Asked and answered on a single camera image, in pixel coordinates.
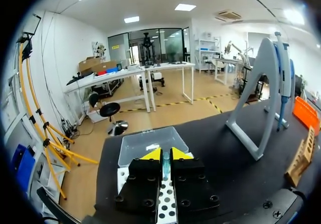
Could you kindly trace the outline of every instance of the ceiling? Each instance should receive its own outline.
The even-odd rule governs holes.
[[[283,9],[299,9],[302,4],[293,0],[260,0],[274,17],[257,0],[42,0],[37,8],[78,19],[106,33],[126,31],[127,28],[167,23],[184,24],[191,18],[211,17],[214,13],[231,9],[245,21],[260,20],[287,22]],[[179,3],[197,7],[191,12],[174,11]],[[125,24],[124,18],[139,16],[137,23]]]

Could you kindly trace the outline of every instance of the office chair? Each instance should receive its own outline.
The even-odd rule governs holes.
[[[120,105],[116,102],[107,103],[106,105],[102,105],[99,101],[98,93],[92,92],[89,96],[89,104],[92,107],[95,107],[96,104],[99,107],[99,112],[96,111],[102,117],[108,117],[109,121],[112,123],[107,132],[110,136],[117,136],[124,133],[128,128],[128,122],[120,120],[115,121],[113,115],[116,114],[120,110]]]

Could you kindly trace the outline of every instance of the orange tray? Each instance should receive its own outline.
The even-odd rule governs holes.
[[[320,131],[320,120],[313,107],[306,101],[297,96],[294,101],[293,114],[307,127],[314,128],[314,135],[317,136]]]

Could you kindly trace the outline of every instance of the cardboard box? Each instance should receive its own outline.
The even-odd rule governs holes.
[[[78,64],[78,69],[81,74],[92,72],[92,67],[100,64],[100,58],[87,57],[85,61]]]
[[[117,67],[117,62],[109,61],[109,62],[103,62],[98,65],[95,65],[91,68],[91,70],[93,72],[102,72],[102,71],[106,71],[107,69],[115,68],[115,67]]]

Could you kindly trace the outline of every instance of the white table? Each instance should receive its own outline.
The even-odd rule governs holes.
[[[142,86],[143,86],[143,95],[123,98],[120,100],[113,100],[113,102],[120,103],[120,102],[133,101],[133,100],[138,100],[138,99],[144,98],[145,104],[146,104],[146,110],[149,113],[150,106],[149,106],[149,101],[148,101],[148,92],[147,92],[146,78],[145,78],[144,72],[145,72],[145,69],[142,67],[139,67],[138,69],[135,69],[135,70],[124,69],[119,72],[108,73],[108,74],[104,74],[101,76],[94,76],[94,74],[91,74],[87,77],[84,77],[84,78],[78,80],[77,82],[73,82],[73,83],[67,85],[64,89],[64,94],[66,96],[67,101],[70,103],[70,95],[73,93],[76,95],[76,98],[79,98],[80,96],[79,96],[78,91],[80,91],[82,89],[92,87],[95,85],[100,85],[104,82],[110,82],[110,81],[114,81],[114,80],[118,80],[118,79],[122,79],[122,78],[126,78],[126,77],[141,75]],[[76,111],[72,107],[70,109],[72,111],[73,116],[77,120],[78,124],[81,124],[83,118],[86,116],[86,113],[83,112],[83,116],[81,118],[79,118]]]
[[[187,98],[187,100],[189,100],[191,102],[191,104],[193,104],[193,99],[194,99],[194,66],[195,66],[195,63],[182,62],[182,64],[161,63],[159,67],[157,67],[157,65],[154,65],[152,67],[145,68],[145,70],[147,72],[147,77],[148,77],[148,85],[149,85],[149,94],[150,94],[151,105],[152,105],[154,111],[156,111],[156,105],[155,105],[154,93],[153,93],[153,90],[152,90],[151,72],[162,71],[162,70],[167,70],[167,69],[181,68],[182,69],[182,83],[183,83],[182,84],[182,92],[183,92],[183,96],[185,98]],[[188,97],[188,95],[185,93],[184,68],[190,68],[191,71],[192,71],[191,97]]]
[[[215,80],[223,83],[224,85],[227,84],[228,64],[230,63],[230,64],[233,64],[233,65],[236,66],[236,68],[235,68],[235,75],[237,74],[238,65],[241,65],[241,64],[242,64],[242,61],[240,61],[240,60],[234,60],[234,59],[218,58],[218,59],[215,59],[215,61],[216,61],[216,66],[215,66]],[[225,67],[224,67],[224,80],[221,80],[221,79],[219,79],[219,78],[217,77],[217,65],[218,65],[218,61],[225,63]]]

